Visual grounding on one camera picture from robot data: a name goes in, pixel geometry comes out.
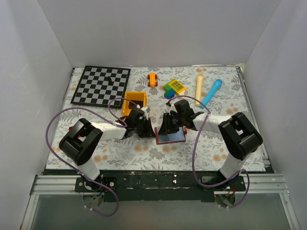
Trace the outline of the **floral table mat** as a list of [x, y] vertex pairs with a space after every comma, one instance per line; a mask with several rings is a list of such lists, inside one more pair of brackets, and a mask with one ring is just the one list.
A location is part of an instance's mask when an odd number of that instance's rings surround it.
[[[147, 75], [151, 72], [158, 75], [157, 87], [148, 87]], [[127, 85], [128, 92], [146, 92], [147, 105], [152, 126], [160, 126], [163, 114], [168, 111], [163, 86], [176, 79], [186, 88], [186, 99], [194, 111], [193, 97], [196, 90], [196, 77], [204, 75], [202, 97], [205, 97], [215, 80], [221, 79], [223, 84], [208, 103], [208, 108], [214, 115], [233, 115], [244, 113], [252, 118], [250, 106], [246, 99], [245, 89], [237, 67], [168, 67], [168, 68], [132, 68]], [[83, 73], [83, 68], [74, 69], [63, 103], [65, 112], [57, 120], [57, 129], [51, 142], [46, 169], [70, 169], [73, 162], [59, 148], [60, 140], [80, 118], [91, 122], [103, 122], [105, 119], [115, 120], [122, 115], [122, 110], [101, 107], [91, 107], [89, 111], [77, 109], [71, 104], [72, 96]], [[186, 142], [157, 145], [155, 139], [140, 139], [132, 136], [124, 140], [107, 140], [98, 143], [93, 153], [93, 160], [100, 170], [162, 170], [189, 171], [192, 166], [192, 153], [197, 132], [188, 130]], [[195, 166], [198, 171], [216, 171], [225, 162], [228, 150], [221, 135], [203, 131], [200, 134]]]

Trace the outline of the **black front table rail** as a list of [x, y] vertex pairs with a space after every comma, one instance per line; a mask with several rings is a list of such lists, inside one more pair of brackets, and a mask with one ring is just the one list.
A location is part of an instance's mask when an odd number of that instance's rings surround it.
[[100, 185], [71, 171], [46, 170], [38, 176], [36, 190], [43, 193], [81, 194], [119, 201], [201, 201], [214, 202], [217, 195], [234, 201], [236, 195], [268, 193], [274, 178], [267, 173], [236, 176], [217, 188], [203, 188], [191, 172], [103, 171]]

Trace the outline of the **orange toy car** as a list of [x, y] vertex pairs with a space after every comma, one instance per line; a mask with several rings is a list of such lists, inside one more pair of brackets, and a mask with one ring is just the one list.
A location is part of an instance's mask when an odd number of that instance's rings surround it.
[[157, 87], [158, 86], [158, 81], [157, 81], [157, 78], [158, 78], [158, 75], [151, 72], [150, 74], [147, 75], [147, 78], [148, 78], [148, 87]]

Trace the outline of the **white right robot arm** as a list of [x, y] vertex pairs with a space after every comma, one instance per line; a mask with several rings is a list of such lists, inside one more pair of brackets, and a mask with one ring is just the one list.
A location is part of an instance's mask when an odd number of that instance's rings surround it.
[[[234, 178], [243, 172], [242, 166], [250, 154], [263, 144], [260, 133], [242, 112], [232, 116], [213, 115], [209, 111], [194, 112], [187, 100], [180, 100], [174, 104], [168, 102], [167, 105], [170, 106], [170, 111], [163, 114], [158, 134], [174, 134], [181, 127], [197, 131], [192, 153], [192, 173], [196, 182], [204, 188], [219, 187], [225, 191], [230, 189], [235, 184]], [[196, 148], [202, 131], [222, 135], [228, 149], [228, 156], [218, 170], [217, 177], [205, 184], [197, 178], [195, 171]]]

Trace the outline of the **blue toy microphone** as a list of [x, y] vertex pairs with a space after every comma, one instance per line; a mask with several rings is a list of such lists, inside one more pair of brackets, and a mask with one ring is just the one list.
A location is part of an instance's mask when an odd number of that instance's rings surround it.
[[204, 99], [202, 100], [202, 103], [206, 106], [210, 100], [213, 98], [213, 96], [215, 95], [215, 93], [221, 88], [223, 82], [221, 79], [217, 79], [214, 81], [212, 87], [210, 88], [209, 92], [207, 93], [207, 95], [204, 97]]

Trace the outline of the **black white chessboard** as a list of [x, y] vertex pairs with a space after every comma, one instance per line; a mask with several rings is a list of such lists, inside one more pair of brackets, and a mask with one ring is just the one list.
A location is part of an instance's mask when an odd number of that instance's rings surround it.
[[121, 109], [130, 71], [128, 68], [85, 66], [71, 104]]

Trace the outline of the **red leather card holder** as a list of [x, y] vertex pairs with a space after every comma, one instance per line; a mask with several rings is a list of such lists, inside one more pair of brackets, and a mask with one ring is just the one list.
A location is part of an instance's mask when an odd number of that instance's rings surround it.
[[159, 135], [159, 129], [160, 126], [154, 128], [157, 145], [186, 142], [187, 130], [185, 127], [180, 127], [177, 133], [167, 135]]

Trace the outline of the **yellow plastic bin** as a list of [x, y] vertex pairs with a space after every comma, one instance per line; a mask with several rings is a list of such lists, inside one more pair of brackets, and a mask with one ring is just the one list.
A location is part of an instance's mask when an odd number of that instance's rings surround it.
[[[125, 92], [124, 98], [136, 103], [140, 106], [140, 108], [145, 107], [147, 105], [146, 92]], [[124, 100], [122, 114], [124, 116], [129, 115], [130, 111], [134, 106], [134, 104], [130, 103], [127, 100]]]

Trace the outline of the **cream toy microphone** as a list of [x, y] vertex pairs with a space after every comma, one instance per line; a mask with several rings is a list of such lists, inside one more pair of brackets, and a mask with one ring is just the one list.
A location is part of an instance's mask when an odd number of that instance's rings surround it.
[[199, 73], [196, 77], [196, 93], [195, 93], [195, 98], [197, 99], [195, 105], [197, 107], [200, 106], [203, 81], [204, 81], [204, 75], [202, 73]]

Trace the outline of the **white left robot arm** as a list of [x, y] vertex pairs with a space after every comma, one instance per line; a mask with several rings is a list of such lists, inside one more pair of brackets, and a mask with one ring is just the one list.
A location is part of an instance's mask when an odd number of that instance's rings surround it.
[[102, 186], [100, 171], [92, 155], [99, 141], [126, 139], [136, 134], [139, 138], [155, 138], [151, 119], [145, 109], [132, 108], [129, 115], [114, 123], [94, 123], [81, 118], [59, 143], [59, 148], [83, 173], [84, 186], [96, 192]]

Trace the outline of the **colourful toy block house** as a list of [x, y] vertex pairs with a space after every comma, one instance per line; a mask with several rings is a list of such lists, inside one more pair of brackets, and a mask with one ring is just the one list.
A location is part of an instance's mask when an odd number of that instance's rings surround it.
[[184, 95], [184, 93], [187, 91], [187, 88], [178, 80], [173, 79], [163, 86], [163, 90], [165, 91], [164, 97], [166, 99], [171, 99], [175, 96]]

